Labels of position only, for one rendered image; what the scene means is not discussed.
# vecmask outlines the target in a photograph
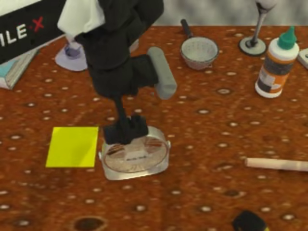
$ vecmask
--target glue bottle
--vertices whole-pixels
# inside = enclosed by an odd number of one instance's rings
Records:
[[[255,83],[257,93],[265,98],[281,95],[283,86],[299,54],[295,28],[291,26],[271,41],[264,64]]]

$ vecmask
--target yellow cloth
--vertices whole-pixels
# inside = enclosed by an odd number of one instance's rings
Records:
[[[55,127],[46,167],[94,167],[98,127]]]

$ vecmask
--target gray cylinder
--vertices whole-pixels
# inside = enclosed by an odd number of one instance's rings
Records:
[[[165,54],[159,47],[151,47],[147,54],[150,56],[158,75],[158,84],[155,86],[158,97],[162,100],[168,100],[175,94],[178,85],[170,70]]]

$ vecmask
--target red x mark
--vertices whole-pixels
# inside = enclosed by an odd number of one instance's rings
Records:
[[[35,28],[34,28],[34,32],[37,32],[39,30],[39,28],[44,28],[43,24],[43,17],[41,16],[38,21],[33,19],[32,22],[35,23]]]

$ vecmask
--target purple object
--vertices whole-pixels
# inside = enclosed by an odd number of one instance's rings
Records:
[[[84,71],[88,68],[83,48],[73,49],[69,45],[63,47],[55,57],[55,62],[70,71]]]

